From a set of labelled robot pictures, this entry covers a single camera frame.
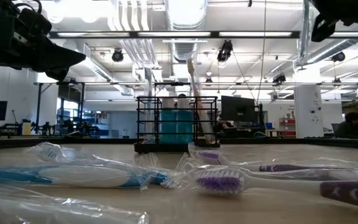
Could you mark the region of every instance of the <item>column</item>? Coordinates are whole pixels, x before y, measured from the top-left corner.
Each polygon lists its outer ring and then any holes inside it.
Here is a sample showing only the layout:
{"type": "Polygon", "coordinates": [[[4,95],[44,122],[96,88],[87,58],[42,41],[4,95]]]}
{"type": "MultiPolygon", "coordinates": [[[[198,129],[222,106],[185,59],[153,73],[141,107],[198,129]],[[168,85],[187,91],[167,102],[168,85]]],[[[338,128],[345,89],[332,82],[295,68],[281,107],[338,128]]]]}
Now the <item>column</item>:
{"type": "MultiPolygon", "coordinates": [[[[297,71],[294,74],[294,81],[319,83],[321,81],[320,70],[318,67],[309,66],[306,70],[297,71]]],[[[324,136],[320,86],[295,87],[295,113],[297,138],[324,136]]]]}

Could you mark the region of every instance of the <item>ceiling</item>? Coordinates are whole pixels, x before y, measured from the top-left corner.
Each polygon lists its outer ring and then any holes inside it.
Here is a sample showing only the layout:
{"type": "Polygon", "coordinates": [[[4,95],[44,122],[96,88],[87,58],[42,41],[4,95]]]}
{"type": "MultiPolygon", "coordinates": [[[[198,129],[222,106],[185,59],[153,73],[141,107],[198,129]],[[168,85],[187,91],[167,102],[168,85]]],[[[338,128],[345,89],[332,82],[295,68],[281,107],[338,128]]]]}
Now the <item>ceiling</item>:
{"type": "MultiPolygon", "coordinates": [[[[86,0],[64,1],[85,2],[86,0]]],[[[58,10],[53,1],[41,2],[44,6],[43,14],[45,17],[58,10]]],[[[301,30],[302,2],[302,0],[267,0],[267,2],[253,0],[252,7],[247,7],[248,1],[209,0],[204,30],[301,30]]],[[[100,0],[90,1],[87,4],[87,9],[73,5],[70,12],[68,12],[69,15],[60,23],[54,24],[53,29],[60,32],[110,30],[107,20],[107,17],[112,13],[109,8],[110,2],[100,0]],[[99,17],[97,21],[93,23],[83,22],[81,17],[84,14],[95,13],[99,17]]],[[[131,23],[131,2],[129,1],[128,4],[128,19],[129,23],[131,23]]],[[[147,20],[150,30],[167,30],[163,0],[148,0],[147,4],[147,20]]],[[[344,27],[339,22],[336,29],[358,31],[358,25],[344,27]]],[[[175,62],[172,59],[170,44],[164,44],[162,40],[153,39],[152,43],[158,58],[158,64],[162,69],[162,77],[168,80],[176,76],[175,69],[173,69],[175,62]]],[[[92,60],[97,61],[111,73],[115,80],[120,82],[137,81],[132,75],[133,63],[125,51],[122,62],[117,63],[111,60],[114,49],[122,47],[119,40],[76,39],[75,41],[78,45],[86,44],[91,49],[92,60]]],[[[298,54],[296,39],[232,39],[234,54],[229,58],[224,68],[219,68],[216,56],[223,44],[223,39],[208,39],[206,41],[207,43],[198,44],[196,71],[200,75],[201,81],[205,80],[207,72],[211,72],[213,82],[243,82],[242,74],[248,82],[259,82],[261,77],[263,78],[286,60],[296,59],[298,54]]],[[[309,45],[308,53],[312,54],[332,41],[338,40],[325,40],[321,43],[312,42],[309,45]]],[[[335,69],[332,61],[322,61],[316,64],[320,68],[322,81],[331,82],[334,80],[335,75],[340,76],[358,70],[358,44],[343,50],[343,52],[346,55],[346,59],[343,62],[337,62],[335,69]]],[[[81,64],[73,66],[69,76],[84,82],[104,81],[81,64]]],[[[346,82],[358,82],[358,76],[354,76],[346,80],[346,82]]],[[[206,89],[208,88],[216,88],[216,86],[206,86],[206,89]]],[[[351,91],[354,88],[349,87],[346,89],[351,91]]],[[[116,89],[105,86],[92,86],[87,90],[111,91],[116,89]]]]}

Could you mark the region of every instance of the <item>person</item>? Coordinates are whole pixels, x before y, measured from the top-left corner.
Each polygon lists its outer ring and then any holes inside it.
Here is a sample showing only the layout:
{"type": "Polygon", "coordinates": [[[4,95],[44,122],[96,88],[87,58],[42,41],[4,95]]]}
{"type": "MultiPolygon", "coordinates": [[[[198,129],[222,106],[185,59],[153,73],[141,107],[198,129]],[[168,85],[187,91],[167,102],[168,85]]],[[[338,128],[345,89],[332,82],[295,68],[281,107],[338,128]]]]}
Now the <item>person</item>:
{"type": "Polygon", "coordinates": [[[339,124],[338,138],[358,139],[358,113],[351,112],[345,117],[345,121],[339,124]]]}
{"type": "Polygon", "coordinates": [[[214,132],[218,133],[223,131],[225,128],[232,128],[233,125],[231,125],[230,122],[227,122],[223,120],[221,117],[218,118],[218,124],[214,127],[214,132]]]}

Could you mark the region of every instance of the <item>toothbrush handle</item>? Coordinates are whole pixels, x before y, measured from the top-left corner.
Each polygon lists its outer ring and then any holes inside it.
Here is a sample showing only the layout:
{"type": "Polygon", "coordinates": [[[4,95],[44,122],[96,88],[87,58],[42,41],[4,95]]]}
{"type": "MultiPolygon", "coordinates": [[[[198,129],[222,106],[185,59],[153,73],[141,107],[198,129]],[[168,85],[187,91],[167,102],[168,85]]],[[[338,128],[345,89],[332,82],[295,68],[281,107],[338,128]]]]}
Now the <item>toothbrush handle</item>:
{"type": "Polygon", "coordinates": [[[337,167],[306,167],[306,166],[294,166],[288,164],[279,164],[279,165],[264,165],[259,167],[259,172],[285,172],[293,170],[303,170],[303,169],[340,169],[337,167]]]}
{"type": "Polygon", "coordinates": [[[358,206],[358,181],[323,182],[321,196],[358,206]]]}

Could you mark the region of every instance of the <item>toothbrush head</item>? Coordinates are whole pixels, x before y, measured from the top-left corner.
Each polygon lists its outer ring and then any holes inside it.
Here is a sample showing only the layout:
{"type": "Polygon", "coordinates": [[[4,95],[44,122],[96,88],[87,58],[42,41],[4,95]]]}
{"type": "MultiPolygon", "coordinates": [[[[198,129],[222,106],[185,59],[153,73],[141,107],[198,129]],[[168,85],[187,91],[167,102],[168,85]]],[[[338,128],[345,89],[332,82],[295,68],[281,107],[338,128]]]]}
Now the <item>toothbrush head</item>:
{"type": "Polygon", "coordinates": [[[196,151],[195,156],[197,157],[197,159],[209,165],[221,166],[230,164],[230,162],[221,154],[221,152],[216,150],[196,151]]]}
{"type": "Polygon", "coordinates": [[[196,183],[206,192],[236,195],[247,189],[246,174],[233,168],[202,170],[195,173],[196,183]]]}

